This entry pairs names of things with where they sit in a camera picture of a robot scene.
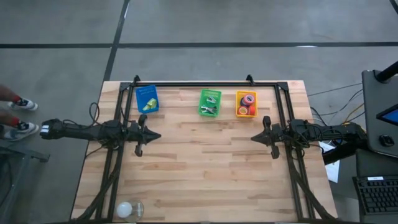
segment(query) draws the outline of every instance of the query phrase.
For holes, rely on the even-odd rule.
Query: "keyboard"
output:
[[[398,176],[353,177],[365,215],[398,214]]]

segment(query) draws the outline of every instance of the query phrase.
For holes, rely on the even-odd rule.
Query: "wooden tabletop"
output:
[[[288,83],[296,119],[312,122],[303,81]],[[119,84],[104,83],[99,99],[100,122],[113,119]],[[274,89],[208,88],[222,92],[220,114],[216,118],[197,114],[201,89],[157,87],[160,110],[148,114],[147,126],[162,137],[143,146],[142,157],[134,154],[136,143],[126,143],[115,207],[123,201],[140,200],[144,204],[140,222],[296,221],[283,144],[278,144],[280,157],[272,159],[269,147],[250,140],[263,130],[263,116],[268,115],[273,123],[279,123]],[[237,90],[257,92],[257,118],[236,117]],[[134,96],[129,119],[138,116]],[[97,142],[91,142],[87,153],[98,147]],[[98,193],[105,158],[104,149],[86,159],[73,218],[82,214]],[[336,217],[319,148],[306,149],[304,160],[311,190]],[[303,194],[301,199],[306,210]],[[114,221],[122,221],[116,212]]]

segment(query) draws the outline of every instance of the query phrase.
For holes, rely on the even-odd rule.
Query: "blue bin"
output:
[[[137,97],[138,111],[140,113],[146,114],[146,113],[155,112],[155,111],[159,110],[159,99],[157,98],[155,85],[149,85],[149,86],[145,86],[145,87],[141,87],[141,88],[136,88],[136,97]],[[144,107],[147,105],[148,101],[152,98],[156,100],[156,107],[144,111],[143,110]]]

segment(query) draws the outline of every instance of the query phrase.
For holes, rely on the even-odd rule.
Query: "sneaker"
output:
[[[24,103],[23,105],[16,105],[13,102],[9,102],[8,107],[10,107],[12,110],[19,110],[19,109],[24,109],[24,110],[30,110],[30,111],[35,111],[39,106],[37,103],[33,102],[32,100],[28,100],[24,98]]]
[[[4,140],[6,141],[18,141],[23,139],[24,137],[30,136],[31,134],[36,133],[39,130],[39,125],[34,123],[29,123],[29,128],[26,130],[18,130],[12,129],[6,132],[3,136]]]

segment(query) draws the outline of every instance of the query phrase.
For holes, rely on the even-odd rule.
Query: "concrete floor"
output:
[[[3,0],[0,44],[111,44],[122,4]],[[131,0],[120,42],[398,41],[397,20],[388,0]],[[36,123],[51,118],[91,123],[88,107],[98,100],[110,51],[0,49],[1,83],[40,105],[35,113],[16,115]],[[397,60],[397,52],[398,47],[119,49],[110,79],[242,80],[252,74],[257,80],[305,80],[311,94],[360,83],[363,70],[386,68]],[[311,96],[310,103],[329,113],[360,89]],[[361,103],[357,98],[331,124],[342,122]],[[365,125],[364,117],[356,122]],[[87,142],[34,136],[21,144],[51,158],[47,164],[31,165],[13,219],[68,220]],[[358,201],[347,198],[354,197],[349,176],[340,180],[332,184],[339,217],[357,220]]]

